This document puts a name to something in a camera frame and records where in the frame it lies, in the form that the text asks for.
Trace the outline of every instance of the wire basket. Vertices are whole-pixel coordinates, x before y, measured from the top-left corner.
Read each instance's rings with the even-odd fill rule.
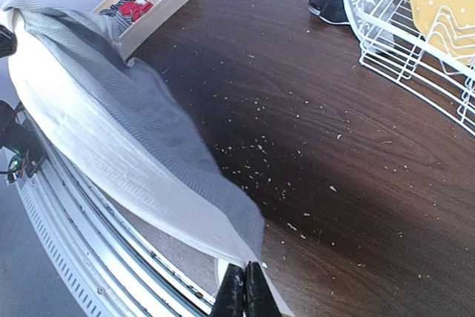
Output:
[[[463,52],[468,55],[463,58],[453,56],[451,50],[457,48],[457,37],[453,36],[453,42],[447,43],[445,39],[449,36],[443,36],[444,31],[457,33],[457,29],[443,21],[443,17],[455,19],[451,10],[441,7],[430,32],[423,36],[413,24],[409,0],[379,0],[366,12],[364,1],[358,0],[356,4],[356,15],[361,20],[359,32],[364,40],[361,41],[360,63],[475,135],[475,45],[464,46]],[[393,34],[393,41],[383,36],[385,31]],[[434,38],[443,42],[445,52],[429,43]]]

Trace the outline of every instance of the yellow plate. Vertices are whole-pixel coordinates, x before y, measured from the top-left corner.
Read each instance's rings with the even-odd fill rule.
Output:
[[[475,0],[410,0],[417,29],[427,36],[437,20],[428,42],[470,64],[475,54]]]

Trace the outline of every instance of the red cloth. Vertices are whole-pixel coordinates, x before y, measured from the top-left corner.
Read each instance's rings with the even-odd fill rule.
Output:
[[[122,4],[119,11],[124,16],[131,16],[132,22],[136,22],[140,17],[147,13],[154,5],[151,2],[146,2],[145,5],[137,4],[134,1],[127,1]]]

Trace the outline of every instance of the divided wooden organizer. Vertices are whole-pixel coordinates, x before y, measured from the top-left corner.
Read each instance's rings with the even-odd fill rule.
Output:
[[[104,0],[95,13],[109,9],[112,4],[120,0]],[[121,36],[120,55],[127,59],[161,24],[175,14],[189,0],[146,0],[154,6],[136,22],[132,24]]]

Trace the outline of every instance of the dark wood surface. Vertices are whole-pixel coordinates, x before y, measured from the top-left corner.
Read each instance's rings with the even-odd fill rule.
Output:
[[[361,68],[348,27],[307,0],[191,0],[137,55],[262,208],[297,316],[475,316],[475,141]]]

